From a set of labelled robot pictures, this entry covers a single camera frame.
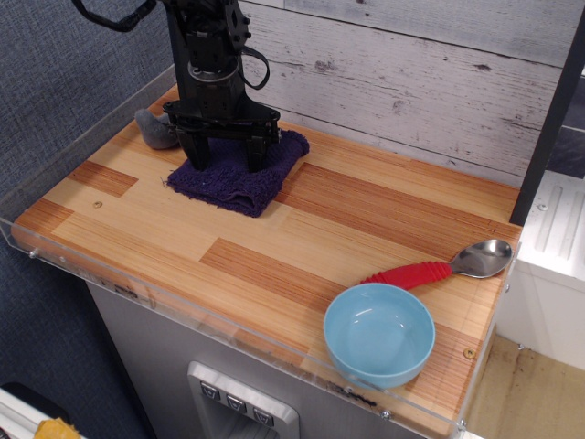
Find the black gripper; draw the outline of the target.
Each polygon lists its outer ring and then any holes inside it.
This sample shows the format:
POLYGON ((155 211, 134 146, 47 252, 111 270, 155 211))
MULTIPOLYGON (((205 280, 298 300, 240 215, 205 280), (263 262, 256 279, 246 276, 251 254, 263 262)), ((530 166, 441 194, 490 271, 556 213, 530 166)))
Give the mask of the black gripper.
POLYGON ((177 86, 179 98, 164 111, 192 167, 207 169, 208 137, 218 137, 246 140, 248 169, 261 171, 268 147, 281 140, 280 114, 248 96, 241 65, 209 72, 188 64, 177 86))

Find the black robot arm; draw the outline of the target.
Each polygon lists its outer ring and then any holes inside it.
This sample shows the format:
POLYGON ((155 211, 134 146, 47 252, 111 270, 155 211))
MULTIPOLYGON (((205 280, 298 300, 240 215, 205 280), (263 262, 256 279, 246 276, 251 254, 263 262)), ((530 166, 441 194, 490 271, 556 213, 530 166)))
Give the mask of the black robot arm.
POLYGON ((267 59, 246 45, 249 19, 236 1, 167 1, 165 11, 179 98, 164 111, 197 170, 211 160, 211 139, 246 145, 248 167, 258 172, 268 148, 280 141, 280 114, 247 94, 243 57, 267 59))

